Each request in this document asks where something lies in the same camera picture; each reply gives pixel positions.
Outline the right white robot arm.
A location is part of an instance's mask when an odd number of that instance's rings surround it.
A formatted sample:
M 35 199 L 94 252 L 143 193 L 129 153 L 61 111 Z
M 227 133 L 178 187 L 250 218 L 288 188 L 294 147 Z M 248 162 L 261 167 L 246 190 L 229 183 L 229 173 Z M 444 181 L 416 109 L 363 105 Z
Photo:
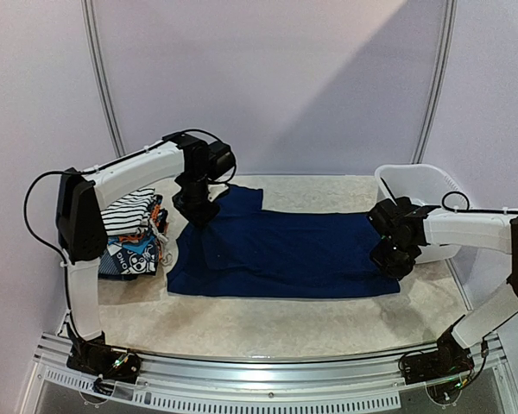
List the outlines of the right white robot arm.
M 422 247 L 461 246 L 511 256 L 509 276 L 479 308 L 449 328 L 448 342 L 429 358 L 429 368 L 448 375 L 467 349 L 518 314 L 518 210 L 461 210 L 444 205 L 416 205 L 408 197 L 378 202 L 367 218 L 381 237 L 370 259 L 386 276 L 403 279 L 420 257 Z

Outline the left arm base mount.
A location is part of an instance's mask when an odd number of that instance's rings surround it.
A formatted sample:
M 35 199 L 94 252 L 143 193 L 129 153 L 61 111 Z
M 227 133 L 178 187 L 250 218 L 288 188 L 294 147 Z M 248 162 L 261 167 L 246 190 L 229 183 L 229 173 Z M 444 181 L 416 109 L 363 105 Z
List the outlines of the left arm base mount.
M 84 340 L 70 325 L 66 332 L 72 343 L 66 366 L 94 376 L 93 392 L 109 397 L 117 382 L 136 383 L 142 368 L 142 358 L 138 354 L 131 349 L 106 345 L 104 333 L 93 340 Z

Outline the navy blue t-shirt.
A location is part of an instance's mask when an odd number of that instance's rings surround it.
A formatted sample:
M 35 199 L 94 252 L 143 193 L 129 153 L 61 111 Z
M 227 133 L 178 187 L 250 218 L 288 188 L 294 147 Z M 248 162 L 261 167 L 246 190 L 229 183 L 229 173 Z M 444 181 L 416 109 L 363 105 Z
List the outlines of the navy blue t-shirt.
M 203 229 L 188 224 L 167 290 L 188 296 L 370 298 L 400 291 L 370 260 L 380 237 L 359 213 L 265 210 L 263 191 L 233 185 Z

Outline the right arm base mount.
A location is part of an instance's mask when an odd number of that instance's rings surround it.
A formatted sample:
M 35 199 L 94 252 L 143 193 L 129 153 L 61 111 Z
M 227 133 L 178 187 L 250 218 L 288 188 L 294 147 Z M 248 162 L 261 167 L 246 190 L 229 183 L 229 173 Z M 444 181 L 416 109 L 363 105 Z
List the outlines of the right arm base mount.
M 426 383 L 426 394 L 436 405 L 455 405 L 463 390 L 471 386 L 485 369 L 489 355 L 486 336 L 480 344 L 483 358 L 476 367 L 469 348 L 461 348 L 447 329 L 430 352 L 406 352 L 398 360 L 398 369 L 407 385 Z

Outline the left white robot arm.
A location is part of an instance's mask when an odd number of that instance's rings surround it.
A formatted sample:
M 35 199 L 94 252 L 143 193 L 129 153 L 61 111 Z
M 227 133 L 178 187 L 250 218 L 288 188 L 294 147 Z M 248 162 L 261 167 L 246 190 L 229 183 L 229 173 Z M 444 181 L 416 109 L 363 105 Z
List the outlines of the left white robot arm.
M 200 129 L 177 131 L 132 154 L 101 166 L 61 172 L 56 227 L 66 256 L 67 303 L 74 334 L 84 342 L 79 362 L 93 374 L 111 367 L 109 352 L 95 342 L 102 335 L 98 314 L 98 268 L 108 236 L 104 211 L 134 191 L 172 178 L 179 191 L 174 208 L 203 228 L 219 212 L 217 197 L 228 191 L 237 167 L 231 146 Z

